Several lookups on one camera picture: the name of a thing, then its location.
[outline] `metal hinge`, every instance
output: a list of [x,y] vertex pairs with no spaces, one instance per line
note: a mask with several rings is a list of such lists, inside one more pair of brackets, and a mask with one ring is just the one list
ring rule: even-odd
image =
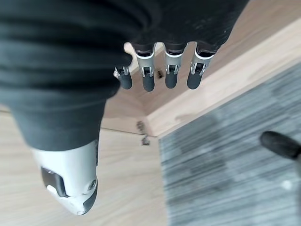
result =
[[140,133],[143,135],[143,138],[141,140],[142,145],[150,145],[150,140],[148,139],[148,134],[145,128],[145,124],[143,121],[138,121],[137,122],[137,129],[140,131]]

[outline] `black fabric sleeve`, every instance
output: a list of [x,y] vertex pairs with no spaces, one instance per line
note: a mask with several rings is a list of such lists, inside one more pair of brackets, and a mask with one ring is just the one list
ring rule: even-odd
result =
[[218,48],[246,3],[0,0],[0,102],[34,148],[88,144],[98,139],[106,100],[118,91],[114,67],[131,63],[125,42],[199,40]]

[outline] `gray carpet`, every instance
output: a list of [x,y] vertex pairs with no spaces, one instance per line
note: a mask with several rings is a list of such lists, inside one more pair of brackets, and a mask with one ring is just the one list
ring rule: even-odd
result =
[[160,140],[171,226],[301,225],[294,163],[260,146],[265,130],[301,141],[301,65]]

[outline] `small screw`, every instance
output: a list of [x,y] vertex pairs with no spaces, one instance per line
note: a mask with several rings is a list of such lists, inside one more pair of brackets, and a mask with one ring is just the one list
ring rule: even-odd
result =
[[158,73],[158,79],[162,79],[164,77],[161,70],[157,71],[157,73]]
[[96,180],[93,180],[92,183],[89,185],[88,190],[91,191],[96,185]]

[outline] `light wood surface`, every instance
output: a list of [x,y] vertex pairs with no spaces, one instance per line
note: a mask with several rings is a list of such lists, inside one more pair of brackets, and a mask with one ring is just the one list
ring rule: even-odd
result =
[[167,225],[158,141],[101,130],[98,197],[84,216],[66,211],[45,190],[29,148],[10,114],[0,113],[2,226]]
[[[301,2],[299,0],[250,1],[234,26],[228,41],[212,59],[203,79],[211,76],[214,72],[222,69],[236,58],[259,45],[262,41],[267,40],[270,36],[284,29],[290,23],[300,18],[300,16]],[[143,104],[147,115],[189,90],[186,82],[194,46],[194,43],[190,43],[184,52],[177,86],[174,89],[168,89],[165,86],[165,78],[158,79],[155,76],[154,91],[150,93],[146,92],[142,86],[140,73],[133,74],[137,97]],[[161,70],[165,74],[164,52],[156,56],[155,67],[156,70]]]
[[150,113],[152,132],[163,136],[299,62],[301,19],[206,77],[197,90],[187,90]]
[[140,134],[137,122],[145,120],[144,108],[135,90],[120,89],[117,95],[107,101],[101,126],[104,129]]

